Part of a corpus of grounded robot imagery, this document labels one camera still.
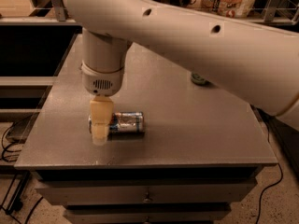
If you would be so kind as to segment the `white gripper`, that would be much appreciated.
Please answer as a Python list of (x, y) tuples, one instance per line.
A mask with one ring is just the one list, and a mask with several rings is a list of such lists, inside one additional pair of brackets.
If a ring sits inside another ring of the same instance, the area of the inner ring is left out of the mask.
[(93, 95), (103, 95), (95, 96), (90, 101), (93, 143), (102, 146), (109, 135), (114, 107), (113, 101), (106, 96), (113, 96), (121, 89), (124, 68), (112, 73), (100, 73), (83, 63), (81, 71), (85, 89)]

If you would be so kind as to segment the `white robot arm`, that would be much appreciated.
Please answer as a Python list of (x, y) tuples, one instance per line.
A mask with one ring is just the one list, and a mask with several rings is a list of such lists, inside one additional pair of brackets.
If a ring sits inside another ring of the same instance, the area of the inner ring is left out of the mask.
[(132, 43), (299, 130), (299, 35), (152, 0), (64, 0), (83, 27), (83, 84), (112, 96)]

